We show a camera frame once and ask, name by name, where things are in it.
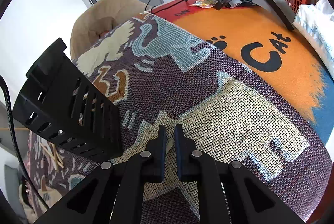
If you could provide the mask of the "orange cat mat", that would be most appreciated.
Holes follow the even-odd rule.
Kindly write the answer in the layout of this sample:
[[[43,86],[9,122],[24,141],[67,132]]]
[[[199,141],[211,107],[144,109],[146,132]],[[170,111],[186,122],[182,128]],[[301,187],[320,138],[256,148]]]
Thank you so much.
[[[333,80],[309,42],[259,8],[181,5],[171,22],[249,66],[284,97],[326,144],[333,130]]]

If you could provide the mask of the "black slotted utensil holder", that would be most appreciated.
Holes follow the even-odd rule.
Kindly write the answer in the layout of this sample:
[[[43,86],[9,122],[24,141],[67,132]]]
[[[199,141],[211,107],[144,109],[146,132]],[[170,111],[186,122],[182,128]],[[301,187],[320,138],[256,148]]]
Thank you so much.
[[[64,54],[57,39],[28,70],[13,117],[56,146],[98,163],[123,154],[119,108]]]

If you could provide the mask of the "white plastic bag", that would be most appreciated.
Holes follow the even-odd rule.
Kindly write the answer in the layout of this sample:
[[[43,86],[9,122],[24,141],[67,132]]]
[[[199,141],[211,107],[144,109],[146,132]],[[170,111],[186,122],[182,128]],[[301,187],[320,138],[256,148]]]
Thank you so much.
[[[316,51],[331,75],[334,73],[333,7],[328,0],[315,5],[301,5],[293,22]]]

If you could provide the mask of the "tan upholstered chair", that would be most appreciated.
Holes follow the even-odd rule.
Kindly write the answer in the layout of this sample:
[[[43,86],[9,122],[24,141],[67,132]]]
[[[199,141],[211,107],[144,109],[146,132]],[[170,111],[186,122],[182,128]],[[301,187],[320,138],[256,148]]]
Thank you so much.
[[[70,37],[71,59],[78,58],[104,33],[142,13],[145,7],[140,0],[99,0],[74,23]]]

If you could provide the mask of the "patterned woven table cloth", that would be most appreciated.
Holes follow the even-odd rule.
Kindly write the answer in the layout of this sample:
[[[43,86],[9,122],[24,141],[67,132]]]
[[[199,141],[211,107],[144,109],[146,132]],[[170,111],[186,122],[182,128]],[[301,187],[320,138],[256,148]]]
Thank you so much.
[[[158,16],[143,14],[73,60],[119,108],[121,157],[182,124],[197,147],[239,160],[299,217],[308,220],[328,184],[332,160],[313,126],[249,66]]]

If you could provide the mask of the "snack packet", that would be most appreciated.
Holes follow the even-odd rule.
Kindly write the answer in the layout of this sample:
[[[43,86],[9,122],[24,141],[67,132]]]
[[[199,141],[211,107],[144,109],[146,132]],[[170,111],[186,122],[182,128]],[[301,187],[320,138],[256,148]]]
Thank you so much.
[[[196,2],[192,4],[192,6],[209,9],[209,8],[213,8],[215,4],[217,4],[217,0],[197,0]]]

